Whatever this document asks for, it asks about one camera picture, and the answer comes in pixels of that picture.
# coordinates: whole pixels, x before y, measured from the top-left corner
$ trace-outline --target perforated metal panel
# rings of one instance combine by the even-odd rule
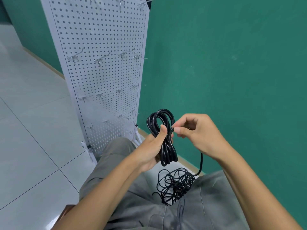
[[[149,9],[145,0],[41,1],[85,140],[99,156],[110,140],[134,136]]]

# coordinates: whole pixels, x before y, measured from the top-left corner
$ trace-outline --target gray pants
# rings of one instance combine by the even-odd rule
[[[82,185],[80,200],[134,149],[127,138],[111,141]],[[147,180],[141,174],[122,198],[105,229],[142,226],[157,229],[249,229],[223,171],[197,178],[190,191],[172,206],[162,204],[158,195],[152,196]]]

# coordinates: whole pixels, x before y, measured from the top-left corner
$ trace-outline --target baseboard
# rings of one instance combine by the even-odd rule
[[[138,132],[141,136],[146,138],[148,136],[148,133],[143,131],[142,129],[138,128]],[[194,174],[198,173],[199,169],[192,165],[190,162],[188,162],[186,159],[183,159],[181,156],[178,155],[178,162],[187,167],[189,170],[191,170]]]
[[[34,54],[33,52],[31,52],[29,49],[23,47],[23,49],[30,54],[32,57],[34,57],[35,59],[37,59],[39,62],[41,62],[43,65],[45,65],[47,68],[51,69],[53,72],[55,72],[57,75],[59,75],[60,77],[62,77],[65,80],[64,75],[59,72],[58,70],[56,70],[55,68],[53,68],[50,64],[48,64],[46,61],[44,61],[43,59],[39,58],[36,54]]]

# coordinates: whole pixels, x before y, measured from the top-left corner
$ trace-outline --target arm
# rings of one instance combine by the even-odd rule
[[[186,114],[173,127],[178,136],[188,137],[202,153],[221,165],[251,229],[302,229],[208,115]]]
[[[132,182],[157,163],[156,155],[166,135],[167,129],[163,125],[156,138],[149,135],[132,154],[55,224],[52,230],[104,229]]]

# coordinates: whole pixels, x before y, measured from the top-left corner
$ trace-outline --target wall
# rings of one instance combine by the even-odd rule
[[[3,0],[21,44],[62,72],[40,0]]]
[[[2,0],[0,0],[0,23],[9,23],[11,24],[10,17],[8,16],[5,7],[2,3]]]
[[[307,228],[307,0],[154,0],[138,125],[207,113]],[[199,152],[175,139],[199,167]],[[219,170],[205,158],[205,173]]]

